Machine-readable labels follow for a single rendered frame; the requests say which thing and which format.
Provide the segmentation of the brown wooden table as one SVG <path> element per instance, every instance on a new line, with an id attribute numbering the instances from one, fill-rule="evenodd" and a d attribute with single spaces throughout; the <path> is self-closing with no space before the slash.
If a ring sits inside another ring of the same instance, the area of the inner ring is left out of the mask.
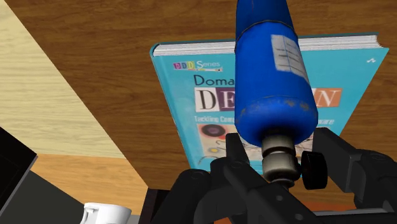
<path id="1" fill-rule="evenodd" d="M 6 0 L 150 188 L 188 168 L 150 59 L 157 42 L 235 36 L 237 0 Z M 389 52 L 342 137 L 397 160 L 397 0 L 287 0 L 297 34 L 377 32 Z"/>

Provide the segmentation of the blue gas cylinder, grey valve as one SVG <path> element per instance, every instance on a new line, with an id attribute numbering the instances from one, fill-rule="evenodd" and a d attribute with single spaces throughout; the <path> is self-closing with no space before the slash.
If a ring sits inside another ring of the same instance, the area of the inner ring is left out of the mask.
<path id="1" fill-rule="evenodd" d="M 290 188 L 328 182 L 321 153 L 296 155 L 318 112 L 286 0 L 237 0 L 235 23 L 235 126 L 261 148 L 263 177 Z"/>

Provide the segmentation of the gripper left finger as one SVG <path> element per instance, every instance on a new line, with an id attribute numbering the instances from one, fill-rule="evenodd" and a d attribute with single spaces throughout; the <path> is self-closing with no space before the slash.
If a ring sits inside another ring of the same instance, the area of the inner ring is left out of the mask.
<path id="1" fill-rule="evenodd" d="M 183 171 L 151 224 L 314 224 L 314 213 L 278 183 L 267 183 L 249 164 L 237 133 L 226 135 L 226 156 L 209 172 Z"/>

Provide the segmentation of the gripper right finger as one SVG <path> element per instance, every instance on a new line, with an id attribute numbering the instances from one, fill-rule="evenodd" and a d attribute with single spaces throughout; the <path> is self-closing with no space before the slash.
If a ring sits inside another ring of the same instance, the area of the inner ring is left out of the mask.
<path id="1" fill-rule="evenodd" d="M 397 162 L 390 156 L 357 149 L 327 128 L 315 129 L 312 150 L 324 155 L 329 177 L 354 194 L 358 209 L 397 214 Z"/>

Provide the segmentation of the teal book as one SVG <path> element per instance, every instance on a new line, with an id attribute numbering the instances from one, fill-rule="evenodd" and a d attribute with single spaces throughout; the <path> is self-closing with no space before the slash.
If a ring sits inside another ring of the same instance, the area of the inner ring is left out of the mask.
<path id="1" fill-rule="evenodd" d="M 388 53 L 375 33 L 298 39 L 320 127 L 340 134 Z M 159 43 L 151 59 L 193 169 L 226 155 L 235 131 L 235 44 L 214 40 Z"/>

